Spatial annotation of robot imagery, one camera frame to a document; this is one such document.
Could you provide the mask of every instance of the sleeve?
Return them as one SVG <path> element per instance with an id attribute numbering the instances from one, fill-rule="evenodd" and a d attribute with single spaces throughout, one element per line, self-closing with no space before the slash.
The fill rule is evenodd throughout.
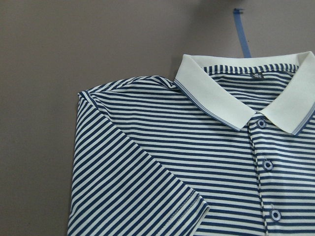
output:
<path id="1" fill-rule="evenodd" d="M 68 236 L 188 236 L 208 204 L 79 93 Z"/>

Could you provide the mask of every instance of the gray background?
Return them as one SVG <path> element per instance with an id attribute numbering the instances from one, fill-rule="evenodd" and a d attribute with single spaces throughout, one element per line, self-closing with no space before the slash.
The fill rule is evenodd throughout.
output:
<path id="1" fill-rule="evenodd" d="M 77 93 L 110 81 L 174 79 L 182 55 L 315 52 L 314 0 L 0 2 L 0 236 L 64 236 Z"/>

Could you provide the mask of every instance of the black label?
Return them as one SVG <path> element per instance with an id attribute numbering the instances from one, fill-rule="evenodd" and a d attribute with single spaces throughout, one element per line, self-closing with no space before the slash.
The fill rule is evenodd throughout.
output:
<path id="1" fill-rule="evenodd" d="M 251 73 L 251 77 L 252 77 L 253 79 L 260 79 L 260 80 L 263 80 L 263 79 L 264 79 L 264 76 L 262 75 L 261 72 Z"/>

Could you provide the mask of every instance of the shirt front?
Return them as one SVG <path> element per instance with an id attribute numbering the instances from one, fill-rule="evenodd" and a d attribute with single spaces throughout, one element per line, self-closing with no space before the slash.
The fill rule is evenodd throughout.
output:
<path id="1" fill-rule="evenodd" d="M 312 52 L 80 92 L 68 235 L 315 235 L 314 110 Z"/>

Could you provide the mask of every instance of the white collar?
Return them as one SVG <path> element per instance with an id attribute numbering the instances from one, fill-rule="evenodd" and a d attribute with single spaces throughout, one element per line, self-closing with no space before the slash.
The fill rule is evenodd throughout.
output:
<path id="1" fill-rule="evenodd" d="M 294 64 L 299 69 L 283 92 L 259 113 L 283 131 L 297 135 L 315 110 L 315 56 L 312 52 L 245 59 L 184 54 L 174 84 L 203 112 L 239 131 L 256 111 L 224 90 L 203 67 L 248 68 L 279 63 Z"/>

